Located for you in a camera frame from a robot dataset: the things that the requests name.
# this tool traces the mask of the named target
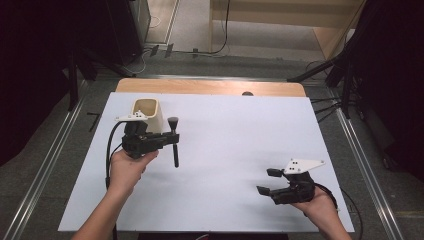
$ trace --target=black cable on floor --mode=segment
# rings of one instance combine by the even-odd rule
[[[332,100],[340,100],[340,97],[334,97],[334,98],[311,98],[311,103],[318,103],[318,102],[324,102],[324,101],[332,101]]]
[[[325,115],[324,117],[322,117],[322,118],[320,118],[319,120],[318,120],[318,123],[320,123],[320,122],[322,122],[322,121],[324,121],[326,118],[328,118],[331,114],[333,114],[334,112],[336,112],[336,110],[337,110],[337,108],[334,108],[333,110],[331,110],[331,112],[330,113],[328,113],[327,115]]]
[[[356,206],[355,202],[353,201],[353,199],[349,196],[349,194],[347,194],[347,192],[345,190],[343,190],[343,188],[340,188],[340,190],[342,190],[342,192],[346,195],[346,197],[349,198],[349,200],[352,202],[353,207],[355,208],[356,212],[358,213],[358,218],[359,218],[359,226],[360,226],[360,230],[359,230],[359,237],[358,240],[362,240],[362,236],[364,234],[364,223],[362,221],[362,216],[361,213],[359,212],[358,206]]]
[[[319,109],[319,110],[315,110],[314,111],[314,113],[315,114],[318,114],[318,113],[321,113],[321,112],[324,112],[324,111],[327,111],[327,110],[330,110],[330,109],[332,109],[332,108],[339,108],[341,106],[341,103],[340,102],[337,102],[337,103],[334,103],[334,104],[332,104],[331,106],[329,106],[329,107],[325,107],[325,108],[322,108],[322,109]]]
[[[325,62],[325,61],[312,61],[312,62],[309,62],[309,63],[308,63],[308,65],[306,65],[306,67],[305,67],[305,72],[308,72],[308,68],[309,68],[312,64],[317,63],[317,62]],[[323,70],[323,72],[325,73],[325,75],[326,75],[326,77],[327,77],[327,76],[328,76],[327,69],[324,69],[324,70]],[[319,80],[319,81],[322,81],[322,80],[325,80],[326,78],[318,79],[318,78],[311,77],[311,79],[312,79],[312,80]]]
[[[230,14],[230,3],[231,0],[228,0],[227,3],[227,14],[225,17],[225,41],[224,44],[222,45],[221,49],[219,49],[218,51],[214,51],[214,52],[187,52],[187,51],[172,51],[172,53],[186,53],[186,54],[195,54],[195,55],[199,55],[199,56],[210,56],[212,57],[213,55],[220,53],[225,46],[227,45],[227,40],[228,40],[228,16]]]

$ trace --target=human hand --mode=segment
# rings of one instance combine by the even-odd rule
[[[315,187],[315,196],[310,202],[291,205],[303,211],[326,239],[351,239],[343,227],[330,196],[320,188]]]
[[[141,179],[147,164],[155,159],[159,151],[143,155],[138,159],[132,159],[125,150],[120,150],[112,155],[110,167],[110,185],[108,192],[118,194],[121,197],[129,197]]]

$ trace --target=table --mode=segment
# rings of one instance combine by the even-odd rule
[[[314,27],[326,59],[333,57],[354,28],[365,0],[232,0],[229,21]],[[210,0],[209,50],[213,20],[226,18],[228,0]]]
[[[276,97],[273,91],[277,88],[289,96]],[[256,96],[232,95],[245,91]],[[290,158],[299,157],[326,162],[311,176],[333,191],[342,222],[353,231],[310,101],[300,84],[170,79],[120,81],[106,104],[59,231],[77,230],[104,195],[103,156],[113,119],[128,114],[132,102],[140,97],[159,99],[164,119],[180,117],[180,167],[173,166],[172,147],[164,147],[122,209],[118,230],[316,232],[300,211],[289,205],[276,206],[256,191],[257,185],[286,187],[285,180],[268,177],[266,169],[284,168]],[[120,136],[115,134],[112,145],[119,143]]]

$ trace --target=white table surface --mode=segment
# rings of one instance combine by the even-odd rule
[[[106,146],[115,117],[130,113],[139,98],[159,100],[164,131],[180,119],[180,167],[172,146],[149,164],[121,211],[118,230],[145,232],[317,232],[302,212],[275,205],[256,186],[288,186],[267,168],[291,158],[324,160],[310,171],[337,199],[348,232],[353,225],[309,98],[190,94],[111,93],[68,201],[59,231],[76,231],[106,192]],[[121,143],[116,130],[111,151]]]

